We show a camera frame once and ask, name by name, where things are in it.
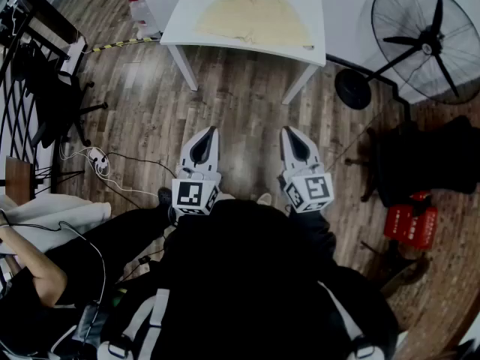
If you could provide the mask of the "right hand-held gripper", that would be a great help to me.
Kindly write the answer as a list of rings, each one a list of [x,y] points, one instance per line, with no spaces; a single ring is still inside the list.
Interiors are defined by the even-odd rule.
[[[332,175],[319,162],[316,144],[294,127],[280,132],[283,171],[280,190],[296,213],[316,212],[334,200]]]

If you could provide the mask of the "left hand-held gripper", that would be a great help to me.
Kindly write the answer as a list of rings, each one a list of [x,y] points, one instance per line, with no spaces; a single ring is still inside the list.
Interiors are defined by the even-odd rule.
[[[172,180],[172,207],[177,215],[209,215],[218,195],[221,174],[210,163],[206,167],[193,162],[218,159],[219,132],[207,127],[190,138],[182,148],[182,158]]]

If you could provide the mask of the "cream yellow shorts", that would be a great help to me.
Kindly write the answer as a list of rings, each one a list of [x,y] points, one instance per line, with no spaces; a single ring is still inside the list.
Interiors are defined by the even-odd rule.
[[[215,0],[200,15],[195,30],[246,44],[314,46],[307,27],[287,0]]]

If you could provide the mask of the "person's left forearm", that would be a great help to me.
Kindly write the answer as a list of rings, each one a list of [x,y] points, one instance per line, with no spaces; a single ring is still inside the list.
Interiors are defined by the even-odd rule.
[[[209,220],[209,216],[198,214],[179,215],[174,208],[168,211],[170,226],[166,228],[165,239],[173,238],[176,233],[191,232],[204,227]]]

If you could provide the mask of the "white table leg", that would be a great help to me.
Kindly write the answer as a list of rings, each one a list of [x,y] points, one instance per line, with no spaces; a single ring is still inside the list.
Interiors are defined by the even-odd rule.
[[[181,71],[190,90],[196,92],[199,86],[196,77],[194,76],[191,65],[186,58],[185,51],[181,46],[178,45],[168,45],[167,48],[170,51],[179,70]]]
[[[292,83],[292,85],[287,89],[281,103],[283,105],[289,105],[292,99],[302,90],[304,85],[317,72],[318,69],[318,65],[309,64],[298,76],[298,78]]]

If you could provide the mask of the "black standing fan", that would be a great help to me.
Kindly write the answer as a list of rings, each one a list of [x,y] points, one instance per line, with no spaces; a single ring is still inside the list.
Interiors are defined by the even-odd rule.
[[[369,82],[390,69],[441,104],[464,104],[480,93],[480,31],[455,0],[373,0],[371,25],[387,63],[368,76],[337,74],[335,88],[348,107],[367,107]]]

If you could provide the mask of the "white power strip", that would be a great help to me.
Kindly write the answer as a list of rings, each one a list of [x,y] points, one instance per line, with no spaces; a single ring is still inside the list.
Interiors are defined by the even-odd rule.
[[[89,149],[87,156],[97,175],[106,178],[110,174],[110,161],[103,151],[93,147]]]

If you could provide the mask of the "black office chair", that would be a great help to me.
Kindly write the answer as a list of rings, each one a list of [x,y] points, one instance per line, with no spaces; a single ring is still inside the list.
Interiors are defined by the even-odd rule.
[[[375,191],[390,208],[410,203],[410,197],[421,191],[472,194],[480,183],[480,128],[464,115],[430,131],[406,121],[380,135],[368,128],[367,134],[369,157],[345,160],[347,165],[367,168],[364,203]]]
[[[57,70],[33,40],[21,46],[16,62],[19,63],[26,91],[34,96],[38,129],[32,144],[47,148],[64,139],[71,127],[75,127],[81,143],[89,147],[91,141],[85,137],[81,116],[108,108],[107,103],[82,107],[87,89],[95,84],[88,82],[81,88],[79,79]]]

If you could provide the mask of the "person's black jacket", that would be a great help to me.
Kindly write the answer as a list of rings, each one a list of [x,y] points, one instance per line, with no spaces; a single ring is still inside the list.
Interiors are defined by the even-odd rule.
[[[98,360],[392,360],[398,321],[357,271],[309,257],[284,214],[216,202],[103,327]]]

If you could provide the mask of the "yellow black striped floor strip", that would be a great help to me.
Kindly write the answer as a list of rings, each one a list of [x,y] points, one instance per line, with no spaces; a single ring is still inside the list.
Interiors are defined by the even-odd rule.
[[[134,39],[129,39],[129,40],[125,40],[125,41],[119,41],[119,42],[115,42],[115,43],[106,44],[106,45],[103,45],[103,46],[98,46],[98,47],[92,48],[88,52],[85,52],[85,54],[87,54],[87,53],[99,53],[103,50],[108,50],[108,49],[112,49],[112,48],[116,48],[116,47],[126,47],[126,46],[134,45],[134,44],[159,42],[160,40],[161,39],[158,38],[158,37],[134,38]]]

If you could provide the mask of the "red box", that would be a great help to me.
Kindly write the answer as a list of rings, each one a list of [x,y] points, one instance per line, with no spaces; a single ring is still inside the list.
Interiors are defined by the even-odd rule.
[[[437,231],[438,209],[430,192],[409,197],[409,202],[388,209],[384,236],[420,251],[430,250]]]

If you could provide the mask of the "clear plastic bag red print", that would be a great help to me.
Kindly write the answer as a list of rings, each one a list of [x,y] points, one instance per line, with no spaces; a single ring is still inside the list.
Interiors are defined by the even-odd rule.
[[[138,29],[139,38],[159,38],[161,31],[155,22],[146,0],[128,0],[130,15]]]

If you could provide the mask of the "white board panel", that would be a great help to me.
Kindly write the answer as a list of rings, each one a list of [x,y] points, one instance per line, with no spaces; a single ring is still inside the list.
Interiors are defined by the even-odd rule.
[[[72,43],[68,49],[68,60],[63,61],[60,70],[58,71],[58,78],[61,82],[71,85],[72,78],[77,75],[78,68],[83,58],[83,53],[86,51],[86,39],[80,35],[76,43]]]

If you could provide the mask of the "brown wooden board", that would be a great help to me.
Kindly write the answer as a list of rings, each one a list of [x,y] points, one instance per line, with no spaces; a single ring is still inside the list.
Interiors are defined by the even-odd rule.
[[[33,172],[31,163],[6,157],[5,193],[18,206],[33,199]]]

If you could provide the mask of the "black metal railing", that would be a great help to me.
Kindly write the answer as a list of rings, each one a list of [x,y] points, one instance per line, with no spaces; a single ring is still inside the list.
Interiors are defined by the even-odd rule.
[[[30,26],[32,19],[29,13],[19,23],[10,45],[0,43],[0,158],[16,158],[38,170],[38,147],[33,145],[38,129],[35,96],[27,93],[24,82],[14,79],[13,71],[14,57],[23,43],[34,41],[48,59],[53,55],[46,38]]]

